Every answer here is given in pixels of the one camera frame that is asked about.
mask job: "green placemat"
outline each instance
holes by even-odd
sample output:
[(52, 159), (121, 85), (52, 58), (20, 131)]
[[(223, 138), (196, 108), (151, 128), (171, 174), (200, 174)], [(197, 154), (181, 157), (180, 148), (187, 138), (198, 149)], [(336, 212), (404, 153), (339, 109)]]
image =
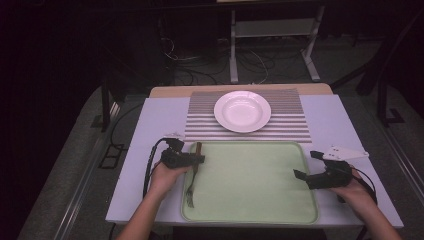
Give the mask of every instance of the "green placemat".
[[(277, 141), (202, 142), (205, 163), (194, 182), (194, 208), (183, 194), (188, 221), (312, 224), (318, 218), (313, 193), (294, 177), (308, 173), (300, 145)], [(184, 193), (192, 171), (185, 176)]]

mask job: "white tabletop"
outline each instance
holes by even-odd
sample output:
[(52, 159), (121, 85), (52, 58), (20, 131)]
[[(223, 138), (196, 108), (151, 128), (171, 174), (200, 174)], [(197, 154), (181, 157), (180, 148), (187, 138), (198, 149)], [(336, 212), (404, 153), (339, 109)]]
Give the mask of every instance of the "white tabletop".
[[(308, 122), (312, 144), (301, 144), (311, 174), (324, 171), (322, 161), (310, 158), (311, 150), (326, 152), (332, 145), (364, 151), (352, 123), (337, 95), (300, 95), (303, 110)], [(144, 173), (153, 145), (164, 135), (184, 134), (190, 98), (149, 98), (146, 99), (140, 119), (134, 132), (131, 145), (120, 178), (106, 216), (106, 220), (126, 223), (142, 199)], [(160, 144), (154, 161), (167, 148)], [(366, 157), (348, 160), (356, 168), (364, 171), (373, 181), (377, 190), (379, 207), (394, 227), (403, 223), (387, 195), (370, 160)], [(170, 225), (205, 225), (188, 222), (181, 215), (183, 176), (168, 193), (156, 216), (156, 222)], [(308, 227), (338, 227), (362, 225), (346, 204), (337, 201), (334, 193), (328, 190), (313, 190), (319, 209), (316, 223)]]

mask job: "striped mat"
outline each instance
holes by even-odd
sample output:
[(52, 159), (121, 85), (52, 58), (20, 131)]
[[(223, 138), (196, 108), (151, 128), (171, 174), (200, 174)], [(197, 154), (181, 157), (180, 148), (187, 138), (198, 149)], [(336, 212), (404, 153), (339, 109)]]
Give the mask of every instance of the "striped mat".
[(193, 92), (185, 128), (186, 142), (268, 140), (312, 143), (296, 89), (252, 91), (268, 101), (271, 118), (263, 128), (250, 133), (232, 132), (215, 119), (215, 103), (228, 92)]

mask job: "white plate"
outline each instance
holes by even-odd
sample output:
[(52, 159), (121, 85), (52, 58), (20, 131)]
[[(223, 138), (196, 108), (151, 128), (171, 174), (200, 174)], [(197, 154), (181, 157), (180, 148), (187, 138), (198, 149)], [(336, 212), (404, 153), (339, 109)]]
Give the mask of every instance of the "white plate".
[(271, 117), (269, 103), (260, 95), (234, 91), (222, 96), (215, 104), (216, 120), (226, 129), (247, 133), (261, 129)]

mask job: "wooden table edge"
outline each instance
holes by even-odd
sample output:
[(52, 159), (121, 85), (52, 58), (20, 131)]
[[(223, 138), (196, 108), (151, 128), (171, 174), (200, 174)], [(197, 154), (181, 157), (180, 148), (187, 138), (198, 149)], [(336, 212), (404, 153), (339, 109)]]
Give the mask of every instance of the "wooden table edge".
[(333, 91), (325, 83), (301, 84), (261, 84), (261, 85), (211, 85), (211, 86), (169, 86), (155, 87), (150, 92), (150, 98), (190, 97), (194, 91), (253, 91), (253, 90), (278, 90), (296, 88), (300, 95), (332, 95)]

